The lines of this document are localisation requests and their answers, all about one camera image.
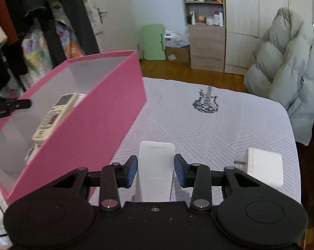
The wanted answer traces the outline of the white remote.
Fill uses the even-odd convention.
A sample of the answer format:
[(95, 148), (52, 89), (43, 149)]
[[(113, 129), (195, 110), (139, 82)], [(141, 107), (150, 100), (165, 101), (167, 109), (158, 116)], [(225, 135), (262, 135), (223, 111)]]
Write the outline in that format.
[(138, 152), (135, 201), (168, 202), (171, 196), (175, 146), (143, 141)]

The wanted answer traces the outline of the slim cream remote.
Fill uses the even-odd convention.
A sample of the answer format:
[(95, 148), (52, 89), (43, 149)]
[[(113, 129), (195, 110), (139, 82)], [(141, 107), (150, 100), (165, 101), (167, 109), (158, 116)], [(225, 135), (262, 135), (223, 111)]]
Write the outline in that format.
[(32, 136), (35, 144), (42, 144), (52, 135), (55, 128), (66, 117), (79, 99), (78, 93), (62, 95), (51, 107)]

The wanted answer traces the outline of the pink cardboard box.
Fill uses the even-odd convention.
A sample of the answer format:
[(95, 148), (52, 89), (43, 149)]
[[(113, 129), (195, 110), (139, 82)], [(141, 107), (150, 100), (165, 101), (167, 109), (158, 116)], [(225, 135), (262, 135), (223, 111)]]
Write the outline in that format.
[[(83, 99), (29, 161), (33, 134), (64, 94)], [(104, 52), (68, 59), (30, 87), (27, 110), (0, 119), (0, 191), (8, 204), (68, 173), (107, 165), (146, 102), (137, 53)]]

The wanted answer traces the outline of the white patterned table cloth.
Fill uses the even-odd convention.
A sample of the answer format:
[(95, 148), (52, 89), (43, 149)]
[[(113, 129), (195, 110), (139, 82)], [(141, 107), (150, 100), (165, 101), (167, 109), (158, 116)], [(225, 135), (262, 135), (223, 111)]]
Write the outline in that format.
[(189, 163), (223, 170), (241, 160), (248, 148), (278, 153), (283, 160), (281, 192), (301, 200), (301, 179), (294, 134), (286, 110), (278, 102), (243, 92), (212, 89), (218, 110), (206, 114), (193, 104), (207, 86), (144, 79), (146, 103), (114, 154), (124, 163), (137, 155), (142, 141), (172, 143)]

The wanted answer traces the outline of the floral quilt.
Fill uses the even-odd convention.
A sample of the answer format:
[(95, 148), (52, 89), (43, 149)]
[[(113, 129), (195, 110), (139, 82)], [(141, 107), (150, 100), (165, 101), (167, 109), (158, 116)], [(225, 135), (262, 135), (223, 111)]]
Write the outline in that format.
[(54, 29), (47, 33), (39, 26), (32, 28), (5, 54), (9, 69), (23, 90), (65, 60), (85, 55), (67, 17), (56, 18), (53, 25)]

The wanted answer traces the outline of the white power adapter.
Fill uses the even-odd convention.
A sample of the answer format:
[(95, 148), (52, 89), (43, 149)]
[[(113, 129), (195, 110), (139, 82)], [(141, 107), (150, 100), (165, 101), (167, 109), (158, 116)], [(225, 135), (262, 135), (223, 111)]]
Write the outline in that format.
[(234, 161), (234, 165), (266, 185), (276, 190), (282, 189), (282, 155), (258, 148), (248, 148), (242, 159)]

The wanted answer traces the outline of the dark hanging clothes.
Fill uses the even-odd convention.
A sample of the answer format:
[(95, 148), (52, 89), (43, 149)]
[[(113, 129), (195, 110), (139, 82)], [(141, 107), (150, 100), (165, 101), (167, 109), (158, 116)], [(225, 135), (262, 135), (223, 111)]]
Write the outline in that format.
[(0, 27), (7, 36), (0, 49), (0, 91), (14, 77), (5, 57), (9, 46), (37, 26), (50, 32), (55, 19), (63, 17), (70, 21), (85, 55), (99, 53), (83, 0), (0, 0)]

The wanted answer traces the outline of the brown cardboard box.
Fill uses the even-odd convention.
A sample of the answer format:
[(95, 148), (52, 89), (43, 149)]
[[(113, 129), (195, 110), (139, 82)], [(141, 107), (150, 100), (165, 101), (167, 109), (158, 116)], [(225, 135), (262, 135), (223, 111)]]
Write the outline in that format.
[(166, 57), (168, 61), (177, 64), (190, 63), (190, 48), (189, 47), (166, 47)]

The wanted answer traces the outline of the white tissue package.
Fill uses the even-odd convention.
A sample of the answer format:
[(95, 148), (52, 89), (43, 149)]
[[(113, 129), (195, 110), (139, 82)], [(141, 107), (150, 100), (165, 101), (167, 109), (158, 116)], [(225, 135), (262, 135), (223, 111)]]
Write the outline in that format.
[(190, 45), (188, 31), (165, 30), (164, 46), (171, 48), (184, 48)]

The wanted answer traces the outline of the green folding table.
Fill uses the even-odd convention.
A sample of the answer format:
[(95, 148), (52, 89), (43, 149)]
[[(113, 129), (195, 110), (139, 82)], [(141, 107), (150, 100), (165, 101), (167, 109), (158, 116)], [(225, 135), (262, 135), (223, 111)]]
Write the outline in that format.
[(162, 24), (141, 27), (142, 52), (145, 60), (166, 60), (164, 47), (165, 29)]

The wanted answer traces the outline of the grey-green puffer jacket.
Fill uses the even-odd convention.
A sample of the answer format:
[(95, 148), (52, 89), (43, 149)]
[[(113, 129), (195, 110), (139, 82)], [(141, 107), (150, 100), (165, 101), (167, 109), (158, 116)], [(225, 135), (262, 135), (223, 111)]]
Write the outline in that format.
[(282, 7), (253, 54), (255, 62), (244, 77), (247, 90), (280, 103), (295, 141), (309, 145), (314, 124), (314, 26)]

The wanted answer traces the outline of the white jar on shelf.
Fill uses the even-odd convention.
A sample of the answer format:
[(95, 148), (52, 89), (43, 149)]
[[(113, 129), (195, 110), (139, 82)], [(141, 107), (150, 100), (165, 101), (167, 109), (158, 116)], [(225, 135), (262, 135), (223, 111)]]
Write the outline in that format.
[(206, 24), (207, 25), (214, 25), (214, 17), (213, 16), (207, 16), (206, 17)]

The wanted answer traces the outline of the light wooden wardrobe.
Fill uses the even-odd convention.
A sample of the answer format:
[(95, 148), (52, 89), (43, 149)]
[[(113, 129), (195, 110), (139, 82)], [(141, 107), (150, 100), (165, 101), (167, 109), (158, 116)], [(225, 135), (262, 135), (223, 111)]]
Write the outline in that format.
[(244, 75), (247, 72), (254, 62), (257, 44), (282, 7), (312, 21), (313, 0), (225, 0), (226, 73)]

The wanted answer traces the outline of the wooden shelf cabinet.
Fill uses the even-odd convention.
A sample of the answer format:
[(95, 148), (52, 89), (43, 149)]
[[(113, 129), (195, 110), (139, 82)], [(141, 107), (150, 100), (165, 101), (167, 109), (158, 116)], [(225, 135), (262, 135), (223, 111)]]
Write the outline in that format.
[[(183, 0), (193, 69), (223, 72), (226, 52), (225, 2)], [(214, 17), (214, 25), (206, 17)]]

